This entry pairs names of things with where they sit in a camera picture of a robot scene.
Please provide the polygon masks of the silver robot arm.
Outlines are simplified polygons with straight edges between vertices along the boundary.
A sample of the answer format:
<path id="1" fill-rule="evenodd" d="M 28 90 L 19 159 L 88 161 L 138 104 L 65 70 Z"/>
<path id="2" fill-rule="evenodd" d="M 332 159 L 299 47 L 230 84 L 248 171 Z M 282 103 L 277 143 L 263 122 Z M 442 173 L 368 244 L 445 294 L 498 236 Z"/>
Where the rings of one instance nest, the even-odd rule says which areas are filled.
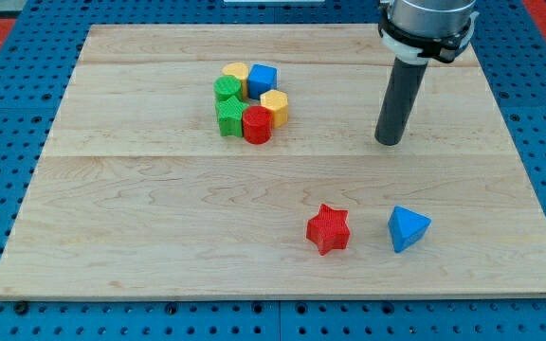
<path id="1" fill-rule="evenodd" d="M 403 63 L 453 63 L 473 36 L 475 5 L 475 0 L 380 0 L 378 32 Z"/>

